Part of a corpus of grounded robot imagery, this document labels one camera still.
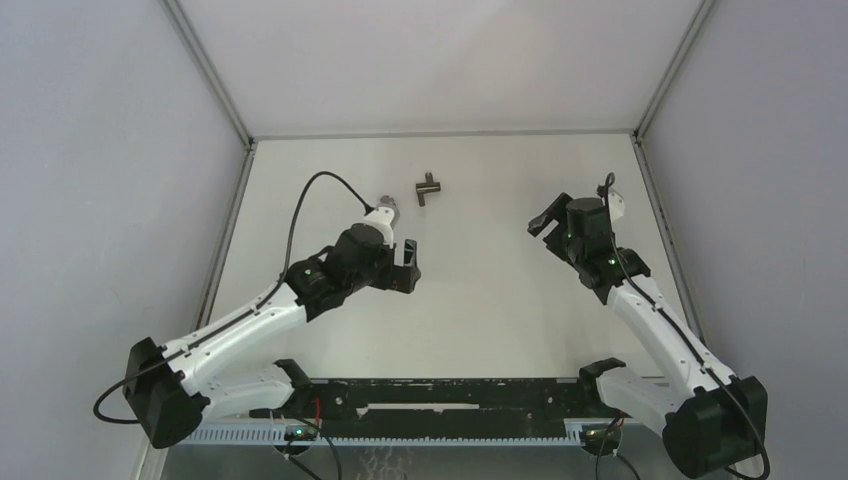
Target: metal frame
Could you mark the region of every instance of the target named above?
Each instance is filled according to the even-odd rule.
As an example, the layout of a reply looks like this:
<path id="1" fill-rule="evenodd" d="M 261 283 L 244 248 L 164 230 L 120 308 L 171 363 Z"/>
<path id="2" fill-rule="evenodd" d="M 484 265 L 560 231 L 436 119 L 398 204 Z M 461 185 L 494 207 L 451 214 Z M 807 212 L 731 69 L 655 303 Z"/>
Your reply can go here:
<path id="1" fill-rule="evenodd" d="M 221 284 L 221 274 L 224 271 L 227 252 L 230 250 L 230 244 L 233 241 L 236 220 L 238 219 L 239 210 L 241 210 L 241 202 L 244 199 L 244 192 L 247 189 L 247 180 L 250 178 L 250 170 L 253 168 L 253 158 L 255 155 L 256 142 L 251 144 L 250 150 L 247 151 L 242 162 L 241 170 L 239 171 L 238 179 L 233 189 L 233 196 L 227 207 L 226 221 L 216 243 L 215 254 L 212 257 L 209 272 L 206 274 L 206 287 L 203 289 L 203 297 L 201 298 L 200 306 L 195 317 L 197 320 L 192 330 L 197 330 L 209 323 L 209 316 L 212 314 L 212 308 L 215 306 L 215 297 L 218 293 L 218 286 Z"/>
<path id="2" fill-rule="evenodd" d="M 698 39 L 698 36 L 700 36 L 706 26 L 707 20 L 710 18 L 710 14 L 713 12 L 717 3 L 718 0 L 701 0 L 700 5 L 698 5 L 695 15 L 692 17 L 692 20 L 689 22 L 689 26 L 686 28 L 686 33 L 683 35 L 683 39 L 677 46 L 677 50 L 675 50 L 674 56 L 671 58 L 671 62 L 669 62 L 668 67 L 666 67 L 665 73 L 663 73 L 660 84 L 657 85 L 657 89 L 651 96 L 651 100 L 648 102 L 648 107 L 645 109 L 645 113 L 642 114 L 642 118 L 639 120 L 639 125 L 636 126 L 636 130 L 633 132 L 637 141 L 641 142 L 645 137 L 645 133 L 647 133 L 648 128 L 651 126 L 651 122 L 653 122 L 654 116 L 656 116 L 657 110 L 665 98 L 665 94 L 668 92 L 669 87 L 680 72 L 680 68 L 689 57 L 692 45 L 695 44 L 695 40 Z"/>
<path id="3" fill-rule="evenodd" d="M 198 312 L 196 316 L 196 322 L 194 327 L 199 328 L 201 325 L 208 323 L 209 316 L 212 312 L 212 308 L 214 306 L 215 296 L 217 294 L 218 286 L 220 284 L 221 273 L 223 272 L 224 263 L 226 261 L 227 252 L 229 250 L 229 246 L 232 241 L 233 232 L 235 229 L 235 224 L 238 218 L 238 212 L 241 207 L 241 202 L 244 197 L 245 189 L 247 186 L 248 178 L 250 175 L 250 170 L 253 165 L 253 159 L 256 151 L 257 141 L 259 140 L 270 140 L 270 139 L 286 139 L 286 140 L 295 140 L 295 139 L 337 139 L 337 138 L 377 138 L 377 137 L 389 137 L 389 138 L 405 138 L 405 137 L 455 137 L 455 136 L 506 136 L 506 135 L 571 135 L 571 134 L 622 134 L 627 133 L 631 137 L 631 141 L 633 144 L 634 153 L 636 154 L 637 161 L 639 162 L 639 167 L 642 173 L 643 181 L 645 183 L 645 187 L 648 192 L 648 197 L 650 199 L 650 203 L 652 209 L 654 211 L 654 215 L 657 221 L 657 225 L 660 230 L 660 237 L 662 239 L 663 245 L 666 249 L 666 254 L 669 259 L 669 263 L 672 270 L 672 275 L 674 277 L 674 281 L 680 295 L 681 302 L 683 304 L 685 317 L 690 324 L 690 327 L 699 334 L 703 339 L 703 329 L 701 328 L 701 324 L 698 320 L 698 308 L 693 299 L 692 291 L 689 287 L 689 284 L 686 280 L 686 274 L 684 272 L 684 267 L 680 261 L 679 254 L 676 248 L 675 235 L 671 225 L 668 221 L 668 218 L 665 213 L 664 203 L 662 200 L 662 195 L 656 185 L 654 180 L 654 175 L 651 169 L 650 162 L 645 154 L 645 151 L 642 146 L 642 140 L 650 127 L 662 101 L 668 92 L 670 86 L 674 82 L 677 74 L 679 73 L 682 65 L 685 63 L 689 53 L 691 52 L 692 46 L 702 33 L 708 19 L 712 11 L 714 10 L 715 4 L 718 3 L 718 0 L 702 0 L 698 9 L 693 16 L 690 24 L 687 28 L 686 34 L 681 40 L 680 44 L 677 47 L 677 50 L 674 53 L 672 60 L 670 61 L 668 67 L 666 68 L 663 77 L 657 86 L 657 89 L 654 91 L 649 104 L 646 107 L 645 112 L 643 113 L 638 126 L 635 130 L 623 130 L 623 129 L 593 129 L 593 130 L 527 130 L 527 131 L 464 131 L 464 132 L 407 132 L 407 133 L 368 133 L 368 134 L 347 134 L 347 135 L 292 135 L 292 136 L 263 136 L 259 138 L 253 138 L 247 127 L 245 126 L 243 120 L 241 119 L 238 111 L 232 101 L 230 94 L 228 93 L 224 83 L 220 79 L 220 76 L 215 69 L 212 61 L 210 60 L 208 54 L 206 53 L 202 43 L 198 39 L 197 33 L 189 20 L 188 16 L 185 13 L 184 8 L 180 0 L 159 0 L 160 5 L 162 6 L 163 11 L 168 16 L 171 21 L 175 31 L 177 32 L 180 40 L 185 46 L 189 56 L 192 61 L 195 63 L 198 71 L 200 72 L 204 82 L 207 84 L 210 92 L 214 96 L 216 102 L 221 107 L 222 111 L 226 115 L 228 121 L 230 122 L 233 130 L 238 135 L 239 140 L 245 146 L 247 150 L 245 158 L 243 160 L 243 165 L 241 167 L 238 180 L 236 182 L 236 186 L 233 192 L 232 199 L 230 201 L 226 221 L 224 227 L 221 232 L 221 236 L 218 240 L 215 255 L 212 260 L 212 263 L 209 268 L 209 272 L 207 273 L 207 281 L 206 288 L 204 289 L 203 297 L 201 299 L 201 303 L 198 307 Z M 572 432 L 572 429 L 577 426 L 580 428 L 581 425 L 584 424 L 595 424 L 599 421 L 608 421 L 608 419 L 568 419 L 564 422 L 566 432 L 566 437 L 562 439 L 546 439 L 545 441 L 554 441 L 561 442 L 557 444 L 571 444 L 573 445 L 573 439 L 569 438 Z M 244 438 L 239 437 L 239 435 L 243 435 L 243 433 L 239 433 L 241 430 L 247 429 L 257 429 L 255 421 L 251 423 L 251 421 L 237 422 L 237 423 L 227 423 L 227 424 L 214 424 L 209 425 L 208 428 L 204 428 L 203 431 L 198 431 L 196 436 L 197 438 L 192 437 L 193 441 L 199 441 L 201 443 L 208 441 L 212 438 L 216 437 L 214 432 L 221 432 L 220 435 L 226 437 L 229 444 L 235 444 L 232 442 L 244 442 L 250 441 L 249 439 L 245 440 Z M 263 424 L 262 429 L 268 430 L 268 425 Z M 262 437 L 262 442 L 267 443 L 268 438 Z M 545 444 L 544 442 L 539 443 L 534 440 L 516 440 L 517 444 L 521 445 L 541 445 Z M 142 446 L 142 450 L 139 455 L 138 463 L 133 472 L 132 478 L 143 479 L 143 480 L 154 480 L 159 479 L 162 474 L 162 470 L 164 468 L 165 458 L 167 456 L 166 450 L 155 450 L 153 449 L 148 442 L 144 442 Z"/>
<path id="4" fill-rule="evenodd" d="M 162 10 L 168 16 L 168 20 L 171 21 L 171 25 L 173 25 L 174 30 L 183 42 L 183 46 L 185 46 L 192 62 L 197 66 L 200 76 L 203 77 L 203 81 L 206 82 L 206 85 L 212 92 L 212 96 L 215 97 L 215 101 L 218 102 L 224 115 L 227 116 L 227 120 L 229 120 L 242 145 L 244 145 L 245 149 L 249 149 L 253 143 L 250 133 L 248 133 L 247 127 L 244 125 L 241 116 L 239 116 L 233 99 L 230 97 L 229 92 L 227 92 L 226 87 L 224 87 L 224 82 L 221 81 L 215 65 L 212 64 L 212 60 L 209 59 L 209 55 L 207 55 L 206 50 L 203 48 L 203 44 L 200 43 L 197 32 L 195 32 L 194 26 L 186 15 L 182 4 L 179 0 L 159 0 L 159 4 L 162 6 Z"/>

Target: robotic arm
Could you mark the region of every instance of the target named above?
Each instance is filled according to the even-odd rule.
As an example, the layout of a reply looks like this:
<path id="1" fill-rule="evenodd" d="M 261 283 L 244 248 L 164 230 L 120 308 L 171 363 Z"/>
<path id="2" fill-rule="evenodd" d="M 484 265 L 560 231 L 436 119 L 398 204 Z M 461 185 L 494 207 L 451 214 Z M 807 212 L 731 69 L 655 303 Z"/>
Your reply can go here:
<path id="1" fill-rule="evenodd" d="M 624 201 L 610 190 L 611 178 L 598 188 L 606 203 L 562 193 L 528 227 L 536 237 L 557 222 L 544 238 L 548 250 L 627 323 L 670 384 L 659 388 L 609 358 L 580 369 L 590 405 L 620 410 L 660 435 L 689 478 L 764 453 L 765 388 L 721 363 L 665 301 L 639 255 L 615 246 L 612 222 L 623 215 Z"/>
<path id="2" fill-rule="evenodd" d="M 282 407 L 309 379 L 293 360 L 237 378 L 219 373 L 263 338 L 311 322 L 363 287 L 411 293 L 421 277 L 413 240 L 403 265 L 394 265 L 394 203 L 383 199 L 361 223 L 296 262 L 265 292 L 229 315 L 157 346 L 135 344 L 123 394 L 155 448 L 172 446 L 201 422 L 258 408 Z"/>

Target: floor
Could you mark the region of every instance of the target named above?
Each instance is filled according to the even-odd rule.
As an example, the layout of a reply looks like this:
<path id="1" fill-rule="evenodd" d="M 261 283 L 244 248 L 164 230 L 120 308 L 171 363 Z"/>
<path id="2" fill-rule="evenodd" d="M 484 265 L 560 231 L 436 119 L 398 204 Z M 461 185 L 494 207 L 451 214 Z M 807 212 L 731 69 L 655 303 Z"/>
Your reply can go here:
<path id="1" fill-rule="evenodd" d="M 592 196 L 607 172 L 626 202 L 615 223 L 679 308 L 668 260 L 627 135 L 506 135 L 265 140 L 259 143 L 212 318 L 273 282 L 292 211 L 319 170 L 369 201 L 392 195 L 395 239 L 418 241 L 422 279 L 412 295 L 365 289 L 306 327 L 244 355 L 235 370 L 294 358 L 313 378 L 574 377 L 616 356 L 659 375 L 626 325 L 577 274 L 526 233 L 560 192 Z M 419 207 L 414 184 L 432 172 L 442 191 Z M 362 211 L 332 179 L 310 190 L 292 261 L 333 244 Z"/>

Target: small metal part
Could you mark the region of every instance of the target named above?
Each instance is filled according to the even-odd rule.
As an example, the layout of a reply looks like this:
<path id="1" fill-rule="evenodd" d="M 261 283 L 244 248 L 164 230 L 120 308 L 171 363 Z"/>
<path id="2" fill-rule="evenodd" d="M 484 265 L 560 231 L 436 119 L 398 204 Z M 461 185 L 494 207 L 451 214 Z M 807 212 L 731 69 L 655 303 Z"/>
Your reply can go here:
<path id="1" fill-rule="evenodd" d="M 424 206 L 424 195 L 442 191 L 441 182 L 433 181 L 433 174 L 427 172 L 424 174 L 424 183 L 415 184 L 415 193 L 418 195 L 418 206 Z"/>

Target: white wall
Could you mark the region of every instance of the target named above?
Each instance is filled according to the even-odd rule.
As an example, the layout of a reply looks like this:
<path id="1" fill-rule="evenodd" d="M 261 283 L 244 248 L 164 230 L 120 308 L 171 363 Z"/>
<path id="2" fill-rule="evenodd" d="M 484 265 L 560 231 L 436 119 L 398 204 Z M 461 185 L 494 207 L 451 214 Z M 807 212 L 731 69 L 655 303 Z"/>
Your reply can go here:
<path id="1" fill-rule="evenodd" d="M 154 1 L 3 2 L 0 72 L 0 478 L 127 478 L 92 403 L 188 330 L 242 148 Z"/>
<path id="2" fill-rule="evenodd" d="M 648 158 L 715 349 L 769 392 L 774 479 L 844 478 L 848 3 L 721 2 Z"/>
<path id="3" fill-rule="evenodd" d="M 254 135 L 636 127 L 698 0 L 184 0 Z"/>

